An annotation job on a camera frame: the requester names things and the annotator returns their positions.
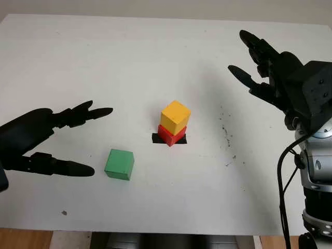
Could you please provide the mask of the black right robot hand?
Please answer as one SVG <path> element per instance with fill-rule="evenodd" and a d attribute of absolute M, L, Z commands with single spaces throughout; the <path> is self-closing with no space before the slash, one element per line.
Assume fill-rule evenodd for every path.
<path fill-rule="evenodd" d="M 285 114 L 285 125 L 289 130 L 295 130 L 299 115 L 294 111 L 291 98 L 286 92 L 286 78 L 302 66 L 299 59 L 290 52 L 277 52 L 264 39 L 241 30 L 240 39 L 247 46 L 252 60 L 257 64 L 257 71 L 269 82 L 260 84 L 252 80 L 250 74 L 235 65 L 229 65 L 232 75 L 249 88 L 249 93 L 275 106 Z"/>

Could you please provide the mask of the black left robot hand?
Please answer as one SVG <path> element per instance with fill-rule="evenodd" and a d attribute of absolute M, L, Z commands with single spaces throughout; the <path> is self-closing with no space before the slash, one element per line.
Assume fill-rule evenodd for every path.
<path fill-rule="evenodd" d="M 32 110 L 1 126 L 1 163 L 5 170 L 43 175 L 89 177 L 94 169 L 88 165 L 54 158 L 47 153 L 24 154 L 54 134 L 54 128 L 81 126 L 87 120 L 112 113 L 111 107 L 89 110 L 92 101 L 54 113 L 49 108 Z"/>

